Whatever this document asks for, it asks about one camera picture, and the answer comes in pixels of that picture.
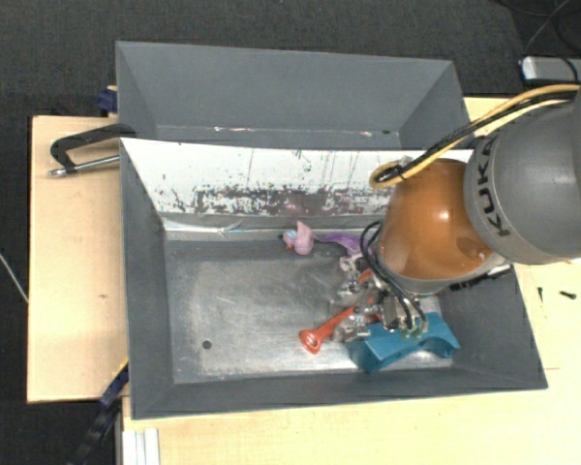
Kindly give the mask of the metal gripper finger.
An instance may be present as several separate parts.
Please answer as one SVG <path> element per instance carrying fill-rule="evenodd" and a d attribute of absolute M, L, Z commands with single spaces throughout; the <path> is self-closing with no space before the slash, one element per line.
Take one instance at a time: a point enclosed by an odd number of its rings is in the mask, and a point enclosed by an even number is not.
<path fill-rule="evenodd" d="M 373 322 L 373 317 L 352 315 L 338 323 L 333 330 L 334 342 L 351 342 L 355 339 L 365 338 L 371 335 L 368 326 Z"/>
<path fill-rule="evenodd" d="M 330 304 L 336 308 L 348 308 L 355 305 L 364 297 L 368 287 L 358 280 L 344 282 L 330 299 Z"/>

